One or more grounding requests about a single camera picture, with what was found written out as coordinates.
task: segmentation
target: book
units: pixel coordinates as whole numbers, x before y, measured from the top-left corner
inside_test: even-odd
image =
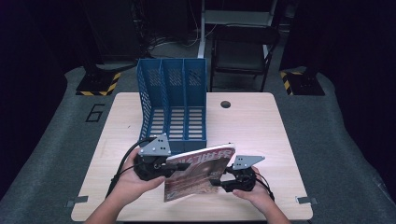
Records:
[[[167,158],[167,164],[189,163],[185,171],[176,171],[165,179],[164,201],[170,202],[191,194],[218,192],[209,179],[220,179],[235,153],[234,144],[224,144]]]

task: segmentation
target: blue plastic grid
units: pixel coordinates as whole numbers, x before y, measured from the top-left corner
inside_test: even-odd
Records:
[[[206,60],[141,59],[140,139],[167,133],[172,154],[206,147]]]

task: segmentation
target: black cable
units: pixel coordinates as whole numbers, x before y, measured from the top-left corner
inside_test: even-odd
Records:
[[[270,195],[270,198],[271,198],[273,201],[275,201],[274,193],[271,191],[271,188],[270,188],[270,185],[268,184],[268,181],[267,181],[267,180],[265,179],[265,177],[262,176],[261,174],[256,173],[256,175],[259,175],[259,176],[265,181],[265,183],[264,183],[264,182],[262,182],[262,180],[260,180],[259,178],[256,178],[256,180],[257,180],[259,183],[261,183],[261,184],[264,186],[264,188],[267,190],[268,194]]]
[[[111,191],[114,189],[114,187],[116,187],[116,184],[117,184],[117,182],[118,182],[119,179],[120,179],[120,175],[121,175],[122,173],[124,173],[126,170],[129,170],[129,169],[133,168],[133,166],[132,166],[132,167],[129,167],[129,168],[123,170],[123,171],[121,170],[123,164],[125,163],[126,159],[128,159],[128,156],[129,156],[129,154],[131,154],[132,150],[134,150],[137,146],[139,146],[140,144],[142,144],[142,143],[144,143],[144,142],[151,142],[151,141],[154,140],[155,138],[156,138],[156,137],[148,137],[148,138],[141,139],[141,140],[139,140],[138,142],[136,142],[133,146],[131,146],[131,147],[128,149],[128,151],[125,153],[124,157],[122,158],[122,160],[121,160],[121,162],[120,162],[119,169],[117,170],[117,172],[116,172],[116,174],[114,175],[114,177],[111,179],[111,183],[110,183],[110,186],[108,187],[108,191],[107,191],[106,197],[111,193]]]

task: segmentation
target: human hand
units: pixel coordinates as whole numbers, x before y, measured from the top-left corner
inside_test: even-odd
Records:
[[[132,150],[127,161],[122,166],[122,171],[134,165],[134,158],[137,156],[138,151],[138,148]],[[134,168],[131,168],[122,173],[119,181],[108,197],[116,198],[115,201],[125,206],[138,199],[144,192],[157,188],[164,180],[164,176],[151,179],[150,181],[141,180],[134,172]]]
[[[253,171],[256,173],[256,178],[262,180],[259,170],[252,166]],[[238,198],[250,201],[260,212],[262,212],[269,224],[290,224],[287,217],[271,199],[267,189],[256,182],[252,191],[243,191],[240,189],[233,190],[233,195]]]
[[[254,173],[256,173],[256,178],[262,180],[259,170],[254,166],[252,166],[251,168],[253,169]],[[270,195],[268,194],[267,189],[259,182],[256,182],[256,185],[254,186],[252,191],[243,191],[241,189],[235,189],[233,190],[233,195],[235,195],[238,198],[250,201],[256,207],[261,202],[267,202],[268,200],[272,201]]]

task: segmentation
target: metal bracket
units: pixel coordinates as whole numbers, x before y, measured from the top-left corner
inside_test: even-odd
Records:
[[[171,156],[171,148],[169,147],[166,133],[161,134],[152,142],[142,147],[138,154],[140,156]]]
[[[296,196],[296,202],[297,203],[311,203],[311,204],[318,204],[319,201],[316,198],[310,198],[310,197],[301,197],[298,198]]]
[[[264,156],[236,156],[235,161],[233,162],[233,169],[246,169],[259,161],[263,161],[264,159]]]
[[[64,207],[73,207],[76,203],[85,203],[88,201],[88,196],[80,196],[76,198],[69,199]]]

